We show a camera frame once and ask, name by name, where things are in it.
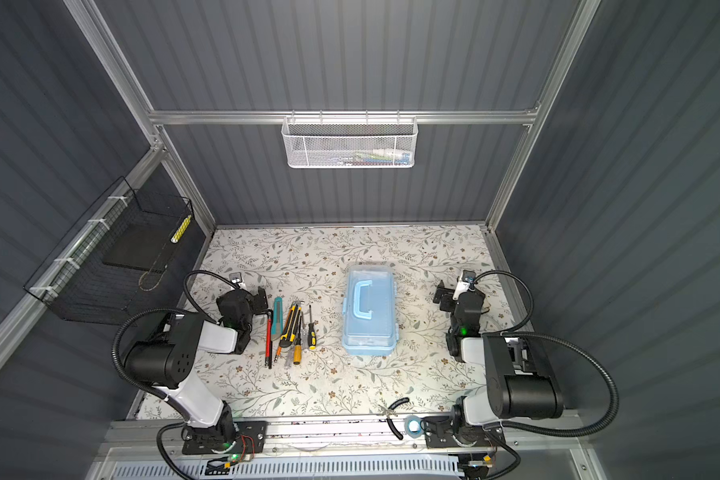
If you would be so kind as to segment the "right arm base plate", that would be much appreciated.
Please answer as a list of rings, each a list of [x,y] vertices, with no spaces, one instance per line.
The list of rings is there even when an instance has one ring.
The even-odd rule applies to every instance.
[[[481,426],[468,424],[453,426],[453,419],[447,415],[433,415],[422,418],[426,446],[430,449],[449,448],[493,448],[493,438],[504,441],[498,429],[485,430]]]

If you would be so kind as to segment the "light blue plastic toolbox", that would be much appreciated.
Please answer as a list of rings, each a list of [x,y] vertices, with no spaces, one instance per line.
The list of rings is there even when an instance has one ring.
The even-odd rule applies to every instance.
[[[342,304],[342,346],[350,355],[389,356],[399,339],[396,282],[384,265],[353,265]]]

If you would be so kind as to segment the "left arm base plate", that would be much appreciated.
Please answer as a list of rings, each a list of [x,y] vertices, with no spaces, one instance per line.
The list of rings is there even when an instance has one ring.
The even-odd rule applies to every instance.
[[[263,451],[268,423],[265,421],[243,421],[234,425],[213,428],[182,429],[183,455],[258,454]]]

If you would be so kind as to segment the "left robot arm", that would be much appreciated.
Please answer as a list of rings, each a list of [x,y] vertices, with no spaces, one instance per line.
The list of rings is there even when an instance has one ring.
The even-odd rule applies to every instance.
[[[182,418],[179,426],[208,449],[226,452],[240,434],[228,403],[212,393],[194,371],[198,353],[241,355],[253,330],[253,318],[268,310],[266,290],[252,294],[232,289],[216,299],[219,324],[198,312],[151,311],[145,337],[119,361],[121,370],[147,392],[166,402]]]

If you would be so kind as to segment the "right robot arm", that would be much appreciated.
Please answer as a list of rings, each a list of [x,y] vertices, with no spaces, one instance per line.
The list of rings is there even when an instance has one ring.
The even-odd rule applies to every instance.
[[[561,417],[563,394],[545,349],[532,339],[482,333],[484,300],[485,294],[464,280],[455,289],[439,283],[433,295],[433,302],[449,314],[445,339],[451,357],[484,368],[483,384],[452,407],[452,431],[458,434],[514,418]]]

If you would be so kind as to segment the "teal utility knife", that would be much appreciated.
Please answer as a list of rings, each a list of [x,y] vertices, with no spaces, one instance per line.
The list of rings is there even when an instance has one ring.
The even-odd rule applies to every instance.
[[[283,323],[284,323],[284,317],[283,317],[283,299],[281,297],[276,297],[273,301],[272,305],[272,326],[271,326],[271,335],[273,338],[279,338],[282,335],[283,330]]]

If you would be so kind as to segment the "red handled hex key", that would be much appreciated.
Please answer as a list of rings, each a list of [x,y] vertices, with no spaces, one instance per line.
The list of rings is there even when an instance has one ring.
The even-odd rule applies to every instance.
[[[265,339],[265,367],[272,369],[272,329],[274,326],[274,312],[272,309],[267,310],[267,326],[266,326],[266,339]]]

